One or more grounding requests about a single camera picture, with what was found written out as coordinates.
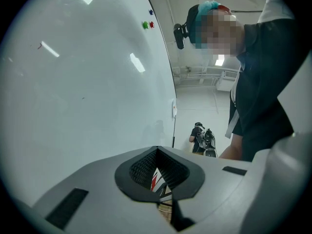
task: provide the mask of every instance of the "man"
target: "man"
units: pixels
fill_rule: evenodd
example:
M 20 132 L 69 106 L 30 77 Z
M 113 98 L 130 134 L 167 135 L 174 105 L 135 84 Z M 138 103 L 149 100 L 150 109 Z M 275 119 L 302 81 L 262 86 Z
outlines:
M 196 48 L 210 48 L 213 54 L 235 56 L 241 62 L 230 95 L 226 136 L 233 133 L 233 138 L 220 158 L 252 161 L 257 151 L 293 133 L 277 96 L 308 49 L 282 0 L 267 0 L 266 7 L 253 25 L 243 25 L 229 8 L 215 1 L 196 5 L 188 13 L 186 28 Z
M 195 123 L 195 127 L 193 128 L 191 136 L 189 138 L 189 142 L 194 142 L 193 154 L 204 155 L 205 152 L 205 149 L 201 148 L 198 142 L 198 140 L 201 141 L 201 138 L 198 139 L 202 131 L 201 127 L 205 129 L 200 122 Z

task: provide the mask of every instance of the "black shirt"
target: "black shirt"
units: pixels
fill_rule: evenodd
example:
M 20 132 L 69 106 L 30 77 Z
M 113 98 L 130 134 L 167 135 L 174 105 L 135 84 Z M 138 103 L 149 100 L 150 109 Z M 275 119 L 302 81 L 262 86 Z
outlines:
M 230 121 L 237 109 L 239 120 L 232 133 L 243 136 L 242 160 L 252 161 L 257 151 L 271 148 L 293 133 L 277 96 L 308 50 L 301 44 L 295 20 L 277 19 L 244 28 L 246 52 L 237 56 L 241 68 L 235 104 L 230 103 Z
M 202 130 L 199 127 L 194 127 L 193 130 L 192 130 L 191 136 L 195 137 L 193 153 L 202 153 L 202 152 L 205 151 L 204 148 L 200 148 L 199 147 L 199 142 L 198 142 L 198 139 L 197 139 L 197 137 L 200 135 L 201 131 Z

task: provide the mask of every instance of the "cable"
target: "cable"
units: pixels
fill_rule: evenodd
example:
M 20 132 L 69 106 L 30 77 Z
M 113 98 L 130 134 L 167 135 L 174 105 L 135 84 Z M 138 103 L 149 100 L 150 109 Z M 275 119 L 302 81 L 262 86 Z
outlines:
M 231 10 L 232 13 L 259 13 L 262 10 Z
M 172 205 L 170 205 L 170 204 L 166 204 L 166 203 L 160 203 L 161 205 L 165 205 L 165 206 L 170 206 L 170 207 L 172 207 Z
M 163 210 L 161 210 L 161 209 L 159 209 L 161 212 L 165 212 L 165 213 L 172 213 L 172 212 L 168 212 L 168 211 L 163 211 Z
M 219 109 L 218 109 L 218 105 L 216 102 L 216 94 L 215 94 L 215 89 L 213 89 L 213 95 L 214 95 L 214 101 L 215 101 L 215 108 L 216 108 L 216 113 L 219 114 Z

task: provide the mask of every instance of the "air conditioning unit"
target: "air conditioning unit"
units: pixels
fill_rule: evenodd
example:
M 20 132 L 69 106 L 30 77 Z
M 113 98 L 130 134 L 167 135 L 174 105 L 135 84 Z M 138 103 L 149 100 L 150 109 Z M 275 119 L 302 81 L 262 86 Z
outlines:
M 237 77 L 237 72 L 222 71 L 221 77 L 216 83 L 217 90 L 230 91 L 233 87 L 234 81 Z

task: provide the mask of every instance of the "pipe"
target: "pipe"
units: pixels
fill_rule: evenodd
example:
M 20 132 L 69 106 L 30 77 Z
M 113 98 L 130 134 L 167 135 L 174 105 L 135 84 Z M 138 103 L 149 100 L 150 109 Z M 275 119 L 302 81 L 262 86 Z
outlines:
M 215 84 L 217 83 L 218 79 L 214 79 L 214 82 L 212 84 L 212 86 L 215 86 Z
M 209 80 L 209 79 L 214 79 L 214 78 L 213 77 L 211 77 L 211 78 L 198 78 L 198 77 L 196 77 L 196 78 L 181 79 L 180 81 L 183 81 L 183 80 L 198 80 L 198 79 Z
M 188 77 L 197 77 L 196 76 L 197 74 L 188 74 Z M 201 76 L 199 77 L 215 77 L 215 78 L 218 78 L 220 77 L 220 74 L 202 74 Z
M 204 71 L 200 71 L 200 72 L 190 72 L 189 74 L 190 74 L 190 75 L 193 75 L 193 74 L 203 74 L 203 72 L 204 72 Z
M 203 68 L 203 66 L 195 66 L 195 67 L 190 67 L 190 68 Z M 238 73 L 238 69 L 233 69 L 233 68 L 223 68 L 223 67 L 213 67 L 213 66 L 208 66 L 204 68 L 209 68 L 209 69 L 219 69 L 219 70 L 228 70 L 228 71 L 233 71 Z
M 191 76 L 191 77 L 186 77 L 186 79 L 214 79 L 214 78 L 219 78 L 219 77 L 208 77 L 208 76 L 204 76 L 204 77 L 201 77 L 201 76 Z
M 214 95 L 214 102 L 215 102 L 215 107 L 216 107 L 216 113 L 219 114 L 218 104 L 217 104 L 217 102 L 216 102 L 215 89 L 213 89 L 213 95 Z
M 172 13 L 170 2 L 169 2 L 169 0 L 166 0 L 166 2 L 167 2 L 167 5 L 169 7 L 172 23 L 173 23 L 173 25 L 175 25 L 175 19 L 174 19 L 173 13 Z
M 179 85 L 179 87 L 205 87 L 205 88 L 215 88 L 213 86 L 207 86 L 207 85 Z

